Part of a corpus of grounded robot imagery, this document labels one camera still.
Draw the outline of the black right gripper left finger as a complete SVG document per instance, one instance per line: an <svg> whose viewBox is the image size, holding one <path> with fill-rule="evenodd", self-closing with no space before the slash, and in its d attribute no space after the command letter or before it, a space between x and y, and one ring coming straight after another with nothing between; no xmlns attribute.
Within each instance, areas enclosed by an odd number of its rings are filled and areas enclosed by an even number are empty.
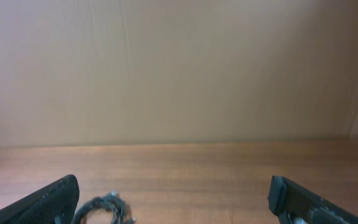
<svg viewBox="0 0 358 224"><path fill-rule="evenodd" d="M77 178L66 175L0 210L0 224L70 224L79 201Z"/></svg>

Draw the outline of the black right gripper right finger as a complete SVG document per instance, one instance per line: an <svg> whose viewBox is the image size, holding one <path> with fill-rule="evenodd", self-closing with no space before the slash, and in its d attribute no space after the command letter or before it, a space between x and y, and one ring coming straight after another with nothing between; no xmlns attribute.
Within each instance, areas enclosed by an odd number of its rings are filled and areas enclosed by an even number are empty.
<svg viewBox="0 0 358 224"><path fill-rule="evenodd" d="M358 217L294 181L274 175L268 208L281 224L358 224Z"/></svg>

